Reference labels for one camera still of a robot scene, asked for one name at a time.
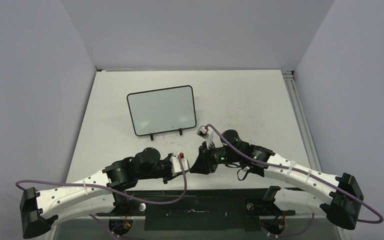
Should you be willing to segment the small black-framed whiteboard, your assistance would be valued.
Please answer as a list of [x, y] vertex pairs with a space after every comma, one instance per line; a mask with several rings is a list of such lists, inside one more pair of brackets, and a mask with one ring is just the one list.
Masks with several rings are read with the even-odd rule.
[[194, 90], [191, 85], [146, 90], [126, 96], [134, 134], [148, 136], [178, 132], [197, 126]]

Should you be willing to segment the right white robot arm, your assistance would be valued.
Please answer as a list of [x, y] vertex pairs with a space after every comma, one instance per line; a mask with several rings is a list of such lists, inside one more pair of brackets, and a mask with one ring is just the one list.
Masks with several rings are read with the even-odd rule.
[[242, 141], [233, 129], [221, 134], [221, 147], [215, 147], [212, 129], [201, 126], [197, 135], [205, 141], [198, 148], [191, 173], [209, 175], [224, 165], [244, 172], [239, 181], [248, 174], [279, 180], [295, 189], [270, 186], [262, 201], [267, 213], [312, 213], [325, 216], [340, 228], [356, 228], [364, 195], [353, 175], [337, 176], [299, 165], [268, 148]]

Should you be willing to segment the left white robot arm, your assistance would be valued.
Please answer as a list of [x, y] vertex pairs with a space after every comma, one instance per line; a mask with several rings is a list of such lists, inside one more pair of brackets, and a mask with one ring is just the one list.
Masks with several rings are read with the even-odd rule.
[[118, 160], [81, 180], [72, 183], [37, 181], [51, 189], [24, 188], [25, 180], [16, 182], [23, 191], [19, 208], [22, 236], [32, 239], [49, 232], [65, 221], [86, 215], [114, 212], [124, 215], [131, 200], [145, 204], [153, 201], [128, 195], [140, 180], [162, 179], [164, 183], [185, 176], [189, 161], [181, 152], [161, 158], [160, 152], [148, 147], [133, 157]]

